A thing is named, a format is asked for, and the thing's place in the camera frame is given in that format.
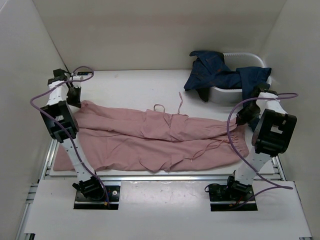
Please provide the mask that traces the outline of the pink trousers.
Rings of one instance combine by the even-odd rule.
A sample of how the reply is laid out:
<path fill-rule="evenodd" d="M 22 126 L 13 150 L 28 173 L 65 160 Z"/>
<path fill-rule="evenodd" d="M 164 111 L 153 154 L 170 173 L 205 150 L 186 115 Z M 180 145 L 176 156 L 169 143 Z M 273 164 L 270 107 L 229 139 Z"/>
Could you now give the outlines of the pink trousers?
<path fill-rule="evenodd" d="M 96 171 L 204 171 L 233 165 L 249 149 L 245 127 L 85 100 L 74 113 L 83 152 Z"/>

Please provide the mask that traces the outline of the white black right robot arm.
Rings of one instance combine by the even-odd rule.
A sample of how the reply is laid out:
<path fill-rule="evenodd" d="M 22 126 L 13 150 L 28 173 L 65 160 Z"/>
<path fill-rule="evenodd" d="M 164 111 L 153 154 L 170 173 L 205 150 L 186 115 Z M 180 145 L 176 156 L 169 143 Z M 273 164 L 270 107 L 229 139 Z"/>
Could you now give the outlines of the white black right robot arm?
<path fill-rule="evenodd" d="M 230 200 L 245 198 L 252 190 L 254 178 L 260 174 L 261 168 L 288 149 L 297 117 L 288 114 L 280 101 L 295 97 L 296 93 L 276 93 L 269 90 L 266 83 L 261 83 L 253 89 L 251 98 L 239 103 L 246 106 L 237 113 L 236 124 L 251 124 L 255 119 L 258 122 L 247 157 L 243 157 L 234 144 L 231 145 L 243 162 L 227 179 L 224 193 Z"/>

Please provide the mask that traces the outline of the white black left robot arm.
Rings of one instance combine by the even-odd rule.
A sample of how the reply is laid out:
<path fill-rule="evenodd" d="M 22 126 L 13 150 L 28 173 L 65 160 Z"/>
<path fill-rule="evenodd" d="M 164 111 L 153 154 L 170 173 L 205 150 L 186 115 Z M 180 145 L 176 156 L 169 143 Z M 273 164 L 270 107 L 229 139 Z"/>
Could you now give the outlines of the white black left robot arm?
<path fill-rule="evenodd" d="M 50 93 L 48 102 L 40 108 L 40 114 L 52 139 L 57 140 L 67 153 L 78 179 L 72 186 L 85 198 L 109 203 L 106 187 L 88 162 L 77 134 L 78 123 L 70 106 L 81 108 L 82 76 L 61 68 L 53 71 L 47 82 Z"/>

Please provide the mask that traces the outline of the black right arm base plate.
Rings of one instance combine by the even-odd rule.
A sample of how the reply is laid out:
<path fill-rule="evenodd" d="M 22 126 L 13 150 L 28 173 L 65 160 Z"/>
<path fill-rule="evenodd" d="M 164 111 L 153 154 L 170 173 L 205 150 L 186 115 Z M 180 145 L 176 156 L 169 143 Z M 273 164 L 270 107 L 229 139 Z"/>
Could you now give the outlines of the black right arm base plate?
<path fill-rule="evenodd" d="M 249 200 L 254 195 L 251 185 L 247 192 L 243 192 L 227 185 L 212 183 L 207 185 L 204 191 L 209 195 L 211 212 L 253 212 L 258 210 L 255 198 Z"/>

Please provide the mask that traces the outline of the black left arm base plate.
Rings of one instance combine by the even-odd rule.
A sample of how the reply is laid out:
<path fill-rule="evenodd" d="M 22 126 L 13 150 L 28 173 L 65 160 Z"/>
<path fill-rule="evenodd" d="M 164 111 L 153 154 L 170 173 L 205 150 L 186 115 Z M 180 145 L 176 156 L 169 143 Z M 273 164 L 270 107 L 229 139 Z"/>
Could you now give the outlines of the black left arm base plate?
<path fill-rule="evenodd" d="M 120 185 L 104 185 L 91 177 L 88 181 L 73 183 L 76 190 L 73 208 L 75 210 L 118 210 L 121 196 Z"/>

